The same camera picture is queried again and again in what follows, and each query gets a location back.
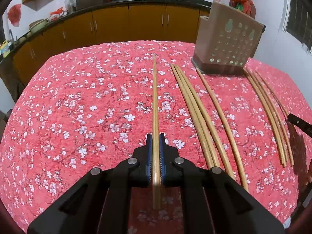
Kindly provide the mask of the lower wooden kitchen cabinets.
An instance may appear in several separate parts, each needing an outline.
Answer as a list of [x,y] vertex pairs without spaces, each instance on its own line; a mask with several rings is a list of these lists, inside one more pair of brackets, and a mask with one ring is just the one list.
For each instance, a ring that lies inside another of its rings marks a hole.
[[13,56],[18,79],[27,85],[52,56],[108,42],[136,40],[195,43],[201,16],[209,9],[168,4],[130,4],[74,16],[39,33]]

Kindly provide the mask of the red floral tablecloth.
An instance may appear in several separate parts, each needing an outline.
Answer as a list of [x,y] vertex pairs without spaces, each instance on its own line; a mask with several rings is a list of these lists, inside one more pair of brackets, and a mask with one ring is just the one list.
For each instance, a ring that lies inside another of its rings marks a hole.
[[[160,132],[200,168],[205,158],[171,66],[185,73],[229,158],[232,149],[183,42],[104,43],[51,57],[17,101],[1,141],[1,200],[17,225],[28,225],[91,168],[115,167],[152,130],[153,55]],[[245,77],[206,75],[230,125],[249,192],[280,221],[297,204],[311,161],[311,138],[287,127],[295,161],[280,165],[264,108]]]

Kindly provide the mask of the right window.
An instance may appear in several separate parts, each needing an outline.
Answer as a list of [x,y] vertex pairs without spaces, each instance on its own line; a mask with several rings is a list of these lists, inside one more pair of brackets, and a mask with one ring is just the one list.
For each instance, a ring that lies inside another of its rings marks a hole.
[[285,31],[295,37],[311,53],[311,13],[303,0],[289,0]]

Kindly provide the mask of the beige perforated utensil holder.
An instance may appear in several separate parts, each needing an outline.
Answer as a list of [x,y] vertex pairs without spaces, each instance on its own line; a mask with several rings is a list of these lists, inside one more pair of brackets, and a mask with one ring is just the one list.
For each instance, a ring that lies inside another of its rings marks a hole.
[[265,25],[219,2],[201,16],[192,64],[203,74],[242,75]]

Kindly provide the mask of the red bag on counter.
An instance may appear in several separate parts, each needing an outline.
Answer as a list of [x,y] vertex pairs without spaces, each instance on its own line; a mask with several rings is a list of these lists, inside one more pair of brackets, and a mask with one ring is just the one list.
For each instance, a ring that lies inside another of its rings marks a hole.
[[252,0],[230,0],[229,6],[245,13],[253,19],[256,16],[256,8]]

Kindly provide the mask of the black countertop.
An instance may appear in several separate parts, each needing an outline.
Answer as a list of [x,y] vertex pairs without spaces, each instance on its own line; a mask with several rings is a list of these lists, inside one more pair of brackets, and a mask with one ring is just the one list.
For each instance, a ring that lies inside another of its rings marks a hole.
[[129,5],[129,4],[170,4],[170,5],[178,5],[178,6],[184,6],[184,7],[190,7],[190,8],[196,8],[196,9],[204,9],[207,10],[208,12],[210,11],[210,8],[212,6],[212,2],[205,1],[205,0],[112,0],[111,2],[106,2],[104,1],[101,4],[95,5],[95,6],[90,6],[85,9],[77,10],[75,12],[72,12],[66,16],[62,16],[58,18],[55,21],[49,22],[43,29],[39,30],[38,32],[32,34],[30,37],[27,37],[25,41],[22,43],[18,43],[17,46],[12,48],[10,50],[10,53],[6,58],[1,59],[1,63],[5,59],[9,59],[14,54],[23,47],[27,41],[31,41],[32,39],[36,38],[39,34],[42,34],[43,32],[47,31],[49,28],[55,27],[59,23],[62,23],[65,20],[68,20],[70,18],[73,18],[75,16],[85,14],[88,12],[92,12],[95,10],[101,10],[101,9],[106,9],[110,7],[116,7],[116,6],[123,6],[123,5]]

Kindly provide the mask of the yellow detergent bottle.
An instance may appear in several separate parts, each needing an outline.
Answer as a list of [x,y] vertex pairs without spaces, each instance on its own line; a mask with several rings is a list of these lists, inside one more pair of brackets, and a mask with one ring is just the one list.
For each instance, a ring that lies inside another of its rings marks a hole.
[[7,40],[1,45],[1,54],[3,58],[6,58],[10,54],[10,43]]

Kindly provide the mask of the green basin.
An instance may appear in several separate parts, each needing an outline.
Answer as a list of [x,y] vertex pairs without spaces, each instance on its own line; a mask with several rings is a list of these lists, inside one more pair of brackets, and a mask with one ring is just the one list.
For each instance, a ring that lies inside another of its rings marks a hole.
[[40,19],[37,20],[29,25],[29,31],[34,34],[35,32],[38,32],[42,28],[44,28],[48,23],[47,19]]

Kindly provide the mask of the orange red snack bag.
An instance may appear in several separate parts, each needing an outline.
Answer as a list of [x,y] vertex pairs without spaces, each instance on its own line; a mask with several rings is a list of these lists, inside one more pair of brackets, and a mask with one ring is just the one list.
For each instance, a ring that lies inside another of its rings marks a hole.
[[50,13],[51,16],[53,15],[60,15],[63,12],[63,7],[60,7],[59,9],[53,11]]

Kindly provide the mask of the red plastic bag on wall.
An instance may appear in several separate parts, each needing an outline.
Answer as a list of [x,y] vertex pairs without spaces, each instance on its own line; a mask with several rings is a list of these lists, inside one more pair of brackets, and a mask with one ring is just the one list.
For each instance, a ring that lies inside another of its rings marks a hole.
[[7,13],[7,17],[14,27],[19,27],[20,25],[19,23],[21,19],[21,6],[21,4],[13,5]]

